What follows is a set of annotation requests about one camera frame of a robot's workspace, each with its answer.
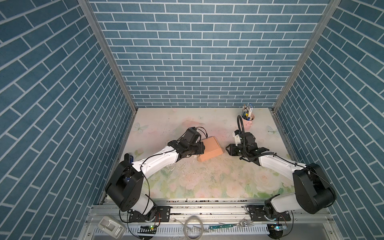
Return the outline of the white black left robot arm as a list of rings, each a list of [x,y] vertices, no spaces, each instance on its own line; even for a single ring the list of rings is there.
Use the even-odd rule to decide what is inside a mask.
[[[131,162],[125,154],[110,177],[105,191],[122,212],[134,210],[142,215],[151,214],[156,204],[150,198],[150,190],[142,191],[144,182],[161,169],[192,155],[205,151],[201,134],[196,127],[188,128],[177,140],[168,142],[158,153],[139,161]]]

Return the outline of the peach cardboard paper box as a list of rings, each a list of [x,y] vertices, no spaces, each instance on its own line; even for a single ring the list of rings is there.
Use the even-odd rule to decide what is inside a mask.
[[[208,137],[203,140],[203,143],[205,150],[204,153],[197,158],[198,162],[205,162],[224,153],[215,137]]]

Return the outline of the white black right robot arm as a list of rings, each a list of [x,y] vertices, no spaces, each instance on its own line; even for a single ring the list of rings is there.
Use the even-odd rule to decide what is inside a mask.
[[[294,183],[294,193],[278,194],[265,200],[263,210],[267,218],[275,219],[281,213],[296,210],[315,214],[336,201],[336,191],[319,165],[300,165],[267,148],[259,148],[250,132],[236,130],[233,136],[235,143],[226,147],[230,156],[239,156],[241,160],[271,169]]]

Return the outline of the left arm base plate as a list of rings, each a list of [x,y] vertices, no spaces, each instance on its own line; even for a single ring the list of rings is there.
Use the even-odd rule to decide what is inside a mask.
[[[171,214],[170,206],[156,206],[153,207],[146,215],[139,213],[138,211],[129,211],[129,223],[144,223],[144,222],[169,222]]]

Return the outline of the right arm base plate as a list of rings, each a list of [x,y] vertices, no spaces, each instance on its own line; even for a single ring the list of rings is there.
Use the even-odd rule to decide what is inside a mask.
[[[245,206],[245,210],[253,222],[275,222],[277,220],[289,222],[292,220],[289,212],[277,213],[275,210],[272,210],[272,208],[266,206],[247,205]]]

